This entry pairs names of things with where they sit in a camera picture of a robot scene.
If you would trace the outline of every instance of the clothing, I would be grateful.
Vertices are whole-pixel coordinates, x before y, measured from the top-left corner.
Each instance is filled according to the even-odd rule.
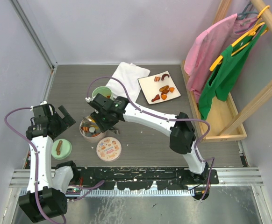
[[[225,101],[229,92],[234,87],[236,80],[245,64],[245,61],[250,53],[250,50],[257,42],[261,34],[266,29],[264,25],[256,35],[247,36],[235,47],[229,45],[222,53],[222,64],[217,65],[213,70],[206,86],[200,96],[198,109],[200,111],[201,119],[206,120],[211,108],[212,99],[216,95],[219,100]],[[244,44],[250,43],[237,54],[231,56],[233,51],[236,51]]]
[[[131,100],[135,102],[141,90],[138,79],[147,77],[149,74],[150,70],[148,69],[121,62],[112,77],[124,84]],[[110,79],[106,86],[111,89],[114,99],[118,96],[127,97],[123,87],[117,81]]]
[[[236,20],[233,14],[207,30],[202,32],[191,47],[185,60],[184,69],[189,75],[187,89],[193,91],[196,102],[210,76],[209,68],[227,46],[235,42],[246,31],[235,33],[238,30],[249,29],[258,19],[257,17]]]

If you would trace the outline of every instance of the white square plate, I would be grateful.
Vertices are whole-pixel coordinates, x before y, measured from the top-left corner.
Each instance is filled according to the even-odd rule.
[[[169,77],[165,77],[164,80],[160,80],[159,82],[155,82],[155,77],[159,76],[162,77],[163,74],[169,74],[168,71],[162,72],[160,74],[156,74],[154,76],[148,76],[145,78],[139,78],[138,82],[140,84],[140,87],[144,93],[144,96],[149,104],[157,104],[157,103],[162,103],[177,97],[180,97],[181,94],[178,91],[177,87],[175,86],[171,75],[169,74]],[[163,86],[168,85],[169,87],[174,87],[173,92],[168,92],[166,100],[163,100],[161,98],[161,92],[159,91],[160,88]],[[159,94],[160,99],[152,102],[151,100],[155,98],[155,96]]]

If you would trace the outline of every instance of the wall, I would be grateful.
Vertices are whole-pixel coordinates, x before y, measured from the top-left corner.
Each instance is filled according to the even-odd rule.
[[[180,63],[220,0],[19,2],[59,64],[107,64]]]
[[[272,33],[262,36],[252,49],[232,95],[239,110],[243,109],[272,79]],[[248,118],[243,141],[248,160],[260,169],[272,204],[272,98]]]
[[[0,0],[0,218],[15,168],[24,163],[28,144],[4,124],[4,116],[18,107],[39,104],[50,69],[38,52],[12,5]],[[30,124],[30,111],[9,118],[21,133]]]

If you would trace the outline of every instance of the wooden clothes rack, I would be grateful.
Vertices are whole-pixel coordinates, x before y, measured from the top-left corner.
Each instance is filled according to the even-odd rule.
[[[221,0],[218,11],[216,13],[213,24],[224,19],[226,13],[230,7],[232,0]],[[260,12],[266,7],[263,0],[251,0],[254,7]],[[261,17],[266,23],[269,31],[272,32],[272,13],[267,8]],[[181,64],[181,69],[185,83],[188,82],[189,76],[184,70],[185,61]],[[193,112],[194,118],[200,119],[200,112],[198,110],[194,94],[192,91],[188,91],[188,97]],[[246,131],[242,123],[257,111],[264,103],[266,103],[272,97],[272,80],[267,86],[265,86],[256,97],[249,102],[242,111],[238,113],[234,100],[229,94],[228,99],[223,102],[213,98],[211,110],[209,112],[207,122],[211,125],[209,134],[202,140],[203,142],[214,142],[214,141],[234,141],[242,140],[247,137]],[[198,131],[198,135],[201,136],[207,130],[207,126],[203,123],[195,124]]]

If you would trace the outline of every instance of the pink round lid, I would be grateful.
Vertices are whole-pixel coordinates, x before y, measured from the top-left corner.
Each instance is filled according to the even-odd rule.
[[[113,137],[103,138],[97,145],[97,155],[105,162],[113,162],[117,160],[121,152],[121,143]]]

